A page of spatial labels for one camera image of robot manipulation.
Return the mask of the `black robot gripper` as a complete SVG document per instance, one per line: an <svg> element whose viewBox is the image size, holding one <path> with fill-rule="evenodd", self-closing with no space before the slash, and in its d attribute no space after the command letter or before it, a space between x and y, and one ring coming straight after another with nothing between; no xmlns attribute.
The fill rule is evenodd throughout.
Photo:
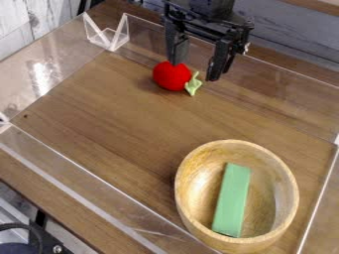
<svg viewBox="0 0 339 254"><path fill-rule="evenodd" d="M206 81L230 70L237 54L250 47L254 22L234 11L237 0L163 0L167 59L181 64L189 55L187 34L215 43Z"/></svg>

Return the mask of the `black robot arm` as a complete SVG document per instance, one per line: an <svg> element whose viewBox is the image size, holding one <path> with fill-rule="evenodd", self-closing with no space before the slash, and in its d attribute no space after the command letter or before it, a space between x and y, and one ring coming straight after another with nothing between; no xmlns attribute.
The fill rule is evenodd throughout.
<svg viewBox="0 0 339 254"><path fill-rule="evenodd" d="M206 81L217 81L229 72L237 54L250 48L253 21L235 11L237 0L163 0L167 60L181 64L190 49L190 37L215 45Z"/></svg>

